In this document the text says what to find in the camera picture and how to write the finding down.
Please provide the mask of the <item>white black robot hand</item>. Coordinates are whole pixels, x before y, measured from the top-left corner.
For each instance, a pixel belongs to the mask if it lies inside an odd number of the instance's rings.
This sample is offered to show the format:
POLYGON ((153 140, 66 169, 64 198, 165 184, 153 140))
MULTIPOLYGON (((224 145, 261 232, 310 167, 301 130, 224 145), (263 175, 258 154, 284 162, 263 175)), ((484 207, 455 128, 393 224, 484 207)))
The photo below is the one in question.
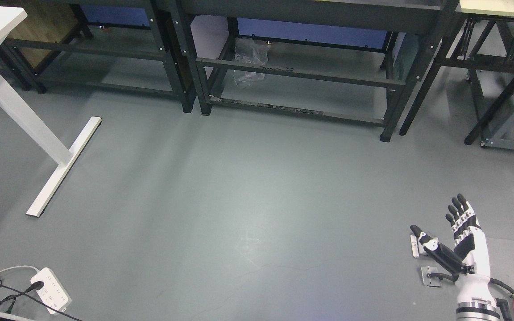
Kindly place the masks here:
POLYGON ((453 232, 454 249, 450 249, 415 224, 410 229, 424 251, 454 278, 459 293, 457 303, 477 302, 494 305, 488 283, 491 265, 487 238, 479 218, 462 194, 452 198, 445 216, 453 232))

